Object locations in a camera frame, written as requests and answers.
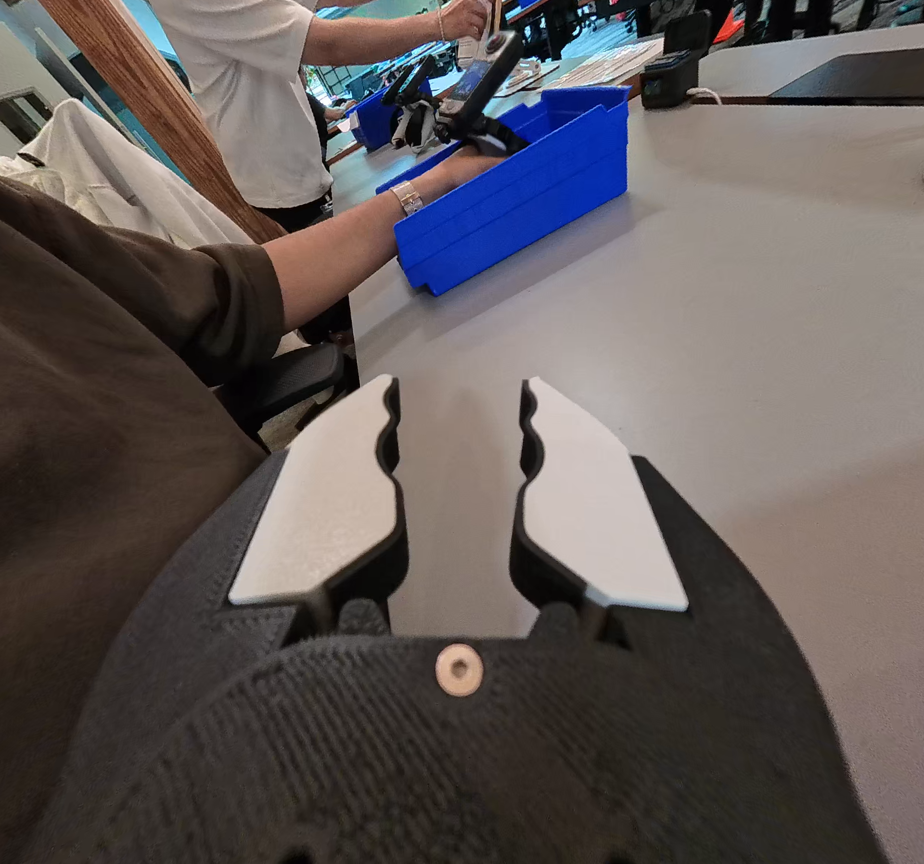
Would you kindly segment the grey desk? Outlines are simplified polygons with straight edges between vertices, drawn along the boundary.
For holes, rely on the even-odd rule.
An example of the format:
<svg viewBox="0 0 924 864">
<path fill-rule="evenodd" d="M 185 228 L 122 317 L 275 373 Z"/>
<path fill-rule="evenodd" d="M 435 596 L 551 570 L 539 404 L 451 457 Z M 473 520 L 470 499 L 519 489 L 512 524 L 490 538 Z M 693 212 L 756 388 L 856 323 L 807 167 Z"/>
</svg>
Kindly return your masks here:
<svg viewBox="0 0 924 864">
<path fill-rule="evenodd" d="M 723 105 L 629 108 L 626 195 L 441 297 L 350 302 L 398 377 L 403 636 L 513 637 L 522 380 L 647 457 L 775 602 L 893 862 L 922 862 L 922 110 L 735 105 L 922 30 L 704 60 Z"/>
</svg>

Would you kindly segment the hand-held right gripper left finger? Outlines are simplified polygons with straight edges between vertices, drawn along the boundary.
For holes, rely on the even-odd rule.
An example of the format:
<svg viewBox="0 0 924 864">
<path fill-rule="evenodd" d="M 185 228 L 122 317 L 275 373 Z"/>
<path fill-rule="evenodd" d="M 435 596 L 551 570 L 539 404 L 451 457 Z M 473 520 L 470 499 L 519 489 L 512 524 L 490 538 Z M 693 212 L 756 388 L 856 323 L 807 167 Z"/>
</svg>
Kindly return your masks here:
<svg viewBox="0 0 924 864">
<path fill-rule="evenodd" d="M 409 570 L 395 478 L 397 378 L 380 375 L 290 443 L 228 591 L 236 607 L 300 605 L 332 627 L 355 599 L 386 605 Z"/>
</svg>

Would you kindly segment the person's left forearm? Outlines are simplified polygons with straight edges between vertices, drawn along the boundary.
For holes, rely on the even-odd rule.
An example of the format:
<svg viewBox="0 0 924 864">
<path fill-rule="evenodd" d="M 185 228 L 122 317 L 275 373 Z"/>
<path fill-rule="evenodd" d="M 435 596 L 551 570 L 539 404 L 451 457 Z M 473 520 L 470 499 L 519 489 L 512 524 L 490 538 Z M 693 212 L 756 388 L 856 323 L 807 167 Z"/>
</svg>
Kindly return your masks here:
<svg viewBox="0 0 924 864">
<path fill-rule="evenodd" d="M 388 191 L 264 244 L 280 289 L 285 329 L 316 318 L 396 257 L 395 225 L 404 216 L 399 198 Z"/>
</svg>

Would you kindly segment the blue plastic bin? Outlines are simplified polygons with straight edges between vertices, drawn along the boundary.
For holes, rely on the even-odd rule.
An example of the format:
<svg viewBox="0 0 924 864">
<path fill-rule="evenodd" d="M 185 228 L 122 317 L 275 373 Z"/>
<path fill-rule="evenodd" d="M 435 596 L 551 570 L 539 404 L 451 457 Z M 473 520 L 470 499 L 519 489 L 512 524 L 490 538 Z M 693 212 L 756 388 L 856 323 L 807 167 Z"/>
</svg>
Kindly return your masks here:
<svg viewBox="0 0 924 864">
<path fill-rule="evenodd" d="M 501 115 L 528 147 L 395 226 L 409 286 L 442 295 L 626 193 L 629 96 L 546 89 Z"/>
<path fill-rule="evenodd" d="M 383 107 L 382 98 L 387 86 L 368 96 L 347 113 L 349 126 L 356 141 L 369 153 L 391 145 L 389 128 L 394 108 Z"/>
</svg>

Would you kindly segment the idle black white gripper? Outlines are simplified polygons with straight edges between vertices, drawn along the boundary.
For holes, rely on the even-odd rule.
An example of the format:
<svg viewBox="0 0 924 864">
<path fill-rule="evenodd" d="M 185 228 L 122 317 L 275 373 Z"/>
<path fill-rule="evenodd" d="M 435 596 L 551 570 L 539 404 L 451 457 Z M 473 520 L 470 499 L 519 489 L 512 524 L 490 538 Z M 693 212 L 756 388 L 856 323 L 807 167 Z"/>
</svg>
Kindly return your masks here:
<svg viewBox="0 0 924 864">
<path fill-rule="evenodd" d="M 419 154 L 437 138 L 440 102 L 430 87 L 430 75 L 436 67 L 436 57 L 427 54 L 406 64 L 385 89 L 382 106 L 395 109 L 389 128 L 391 146 L 396 150 L 407 147 L 412 154 Z"/>
</svg>

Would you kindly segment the black device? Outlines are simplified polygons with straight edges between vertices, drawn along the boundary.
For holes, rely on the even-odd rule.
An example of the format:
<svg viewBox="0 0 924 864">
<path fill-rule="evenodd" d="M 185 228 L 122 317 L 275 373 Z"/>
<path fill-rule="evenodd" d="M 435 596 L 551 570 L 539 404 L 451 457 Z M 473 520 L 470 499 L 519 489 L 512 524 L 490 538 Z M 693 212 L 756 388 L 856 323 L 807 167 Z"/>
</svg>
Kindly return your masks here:
<svg viewBox="0 0 924 864">
<path fill-rule="evenodd" d="M 691 12 L 666 25 L 662 54 L 647 63 L 640 75 L 645 110 L 676 108 L 699 86 L 699 62 L 714 38 L 710 29 L 709 10 Z"/>
</svg>

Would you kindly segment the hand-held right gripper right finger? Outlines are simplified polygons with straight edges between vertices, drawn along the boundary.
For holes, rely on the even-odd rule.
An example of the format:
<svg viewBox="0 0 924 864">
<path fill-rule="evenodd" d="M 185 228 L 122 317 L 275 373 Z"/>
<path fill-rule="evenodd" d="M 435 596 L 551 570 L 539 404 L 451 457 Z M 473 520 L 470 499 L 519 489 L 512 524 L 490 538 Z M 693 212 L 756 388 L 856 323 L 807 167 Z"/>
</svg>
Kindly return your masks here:
<svg viewBox="0 0 924 864">
<path fill-rule="evenodd" d="M 553 603 L 684 613 L 689 599 L 626 446 L 543 379 L 523 381 L 509 572 Z"/>
</svg>

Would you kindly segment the person's dark clothing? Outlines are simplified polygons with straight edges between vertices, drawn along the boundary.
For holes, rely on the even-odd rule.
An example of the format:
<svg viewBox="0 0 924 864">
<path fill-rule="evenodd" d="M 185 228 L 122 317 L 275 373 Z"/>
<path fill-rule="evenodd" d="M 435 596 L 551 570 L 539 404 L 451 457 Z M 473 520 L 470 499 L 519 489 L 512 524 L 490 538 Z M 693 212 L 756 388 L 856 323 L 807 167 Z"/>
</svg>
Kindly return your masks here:
<svg viewBox="0 0 924 864">
<path fill-rule="evenodd" d="M 213 387 L 271 360 L 260 246 L 186 249 L 1 194 L 2 862 L 27 844 L 114 637 L 263 461 Z"/>
</svg>

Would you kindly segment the clear plastic sheet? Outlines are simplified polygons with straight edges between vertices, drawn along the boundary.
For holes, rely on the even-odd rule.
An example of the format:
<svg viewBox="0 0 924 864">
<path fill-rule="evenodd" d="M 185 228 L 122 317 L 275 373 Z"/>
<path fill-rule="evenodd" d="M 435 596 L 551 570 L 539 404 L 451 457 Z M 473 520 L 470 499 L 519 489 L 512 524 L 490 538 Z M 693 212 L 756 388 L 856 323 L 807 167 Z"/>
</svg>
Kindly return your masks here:
<svg viewBox="0 0 924 864">
<path fill-rule="evenodd" d="M 601 87 L 620 84 L 641 72 L 664 51 L 664 38 L 656 37 L 599 52 L 548 85 L 550 89 Z"/>
</svg>

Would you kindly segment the white jacket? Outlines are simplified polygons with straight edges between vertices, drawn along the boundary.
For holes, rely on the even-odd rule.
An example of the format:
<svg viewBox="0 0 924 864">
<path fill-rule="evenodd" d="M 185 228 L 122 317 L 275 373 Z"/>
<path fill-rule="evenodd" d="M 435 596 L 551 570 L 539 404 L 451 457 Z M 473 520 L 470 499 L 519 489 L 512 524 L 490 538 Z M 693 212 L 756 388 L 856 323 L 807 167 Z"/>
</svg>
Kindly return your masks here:
<svg viewBox="0 0 924 864">
<path fill-rule="evenodd" d="M 1 177 L 62 202 L 101 226 L 191 249 L 253 240 L 174 172 L 75 99 L 54 108 Z"/>
</svg>

